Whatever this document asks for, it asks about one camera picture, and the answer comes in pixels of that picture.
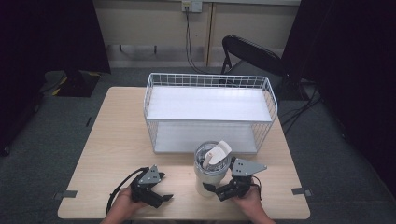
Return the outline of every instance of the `wire rack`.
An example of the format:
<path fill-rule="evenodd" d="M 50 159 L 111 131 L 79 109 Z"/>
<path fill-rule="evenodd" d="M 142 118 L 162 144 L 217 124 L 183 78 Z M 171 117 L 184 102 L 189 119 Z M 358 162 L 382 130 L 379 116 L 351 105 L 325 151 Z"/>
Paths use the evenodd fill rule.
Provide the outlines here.
<path fill-rule="evenodd" d="M 156 153 L 193 152 L 226 141 L 257 153 L 277 115 L 267 77 L 152 73 L 144 116 Z"/>

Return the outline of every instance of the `hand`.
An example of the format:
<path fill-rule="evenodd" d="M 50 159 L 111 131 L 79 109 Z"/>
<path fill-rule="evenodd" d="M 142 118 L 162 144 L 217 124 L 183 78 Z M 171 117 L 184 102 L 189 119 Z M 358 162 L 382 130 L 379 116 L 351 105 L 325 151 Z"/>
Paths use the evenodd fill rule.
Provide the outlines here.
<path fill-rule="evenodd" d="M 111 206 L 110 211 L 101 224 L 121 223 L 129 219 L 138 209 L 147 206 L 147 204 L 143 202 L 135 203 L 132 201 L 131 196 L 132 191 L 130 189 L 120 190 L 116 201 Z"/>
<path fill-rule="evenodd" d="M 274 224 L 275 222 L 267 216 L 262 208 L 260 193 L 257 186 L 251 186 L 243 198 L 238 196 L 232 200 L 238 204 L 242 212 L 255 224 Z"/>

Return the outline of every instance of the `chair backrest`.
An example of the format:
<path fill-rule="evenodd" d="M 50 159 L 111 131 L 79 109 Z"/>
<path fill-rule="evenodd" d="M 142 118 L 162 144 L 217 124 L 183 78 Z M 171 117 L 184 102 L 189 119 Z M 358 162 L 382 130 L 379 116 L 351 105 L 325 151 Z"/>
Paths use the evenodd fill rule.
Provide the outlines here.
<path fill-rule="evenodd" d="M 281 59 L 271 50 L 265 49 L 244 38 L 236 35 L 227 35 L 222 39 L 222 46 L 225 53 L 224 65 L 221 73 L 224 74 L 225 66 L 231 66 L 230 55 L 250 63 L 262 70 L 268 71 L 274 75 L 285 77 L 287 75 Z"/>

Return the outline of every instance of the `black folding chair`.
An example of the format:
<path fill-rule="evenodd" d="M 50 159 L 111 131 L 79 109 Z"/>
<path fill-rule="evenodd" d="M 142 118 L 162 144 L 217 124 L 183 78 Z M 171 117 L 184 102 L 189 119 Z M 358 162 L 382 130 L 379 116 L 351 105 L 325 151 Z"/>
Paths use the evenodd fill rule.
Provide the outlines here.
<path fill-rule="evenodd" d="M 276 54 L 236 35 L 225 36 L 222 39 L 222 46 L 225 53 L 222 74 L 268 77 L 276 98 L 281 97 L 282 87 L 287 81 L 288 74 Z M 230 54 L 241 61 L 233 66 Z"/>

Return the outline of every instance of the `tabletop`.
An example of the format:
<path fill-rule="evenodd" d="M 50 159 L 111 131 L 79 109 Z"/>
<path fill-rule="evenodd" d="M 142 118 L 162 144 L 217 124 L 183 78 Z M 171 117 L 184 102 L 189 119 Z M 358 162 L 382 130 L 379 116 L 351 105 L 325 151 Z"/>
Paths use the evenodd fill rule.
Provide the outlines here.
<path fill-rule="evenodd" d="M 220 202 L 216 196 L 206 198 L 196 191 L 192 153 L 154 153 L 143 115 L 144 96 L 145 88 L 108 90 L 67 188 L 76 190 L 77 195 L 63 198 L 58 216 L 104 218 L 114 188 L 133 171 L 156 164 L 165 178 L 152 190 L 160 195 L 174 194 L 174 198 L 159 208 L 140 209 L 133 219 L 247 220 L 231 200 Z M 269 217 L 309 218 L 305 196 L 291 191 L 300 188 L 301 183 L 278 119 L 257 154 L 235 156 L 267 166 L 255 176 L 262 182 L 262 206 Z M 225 185 L 230 179 L 228 171 L 220 184 Z"/>

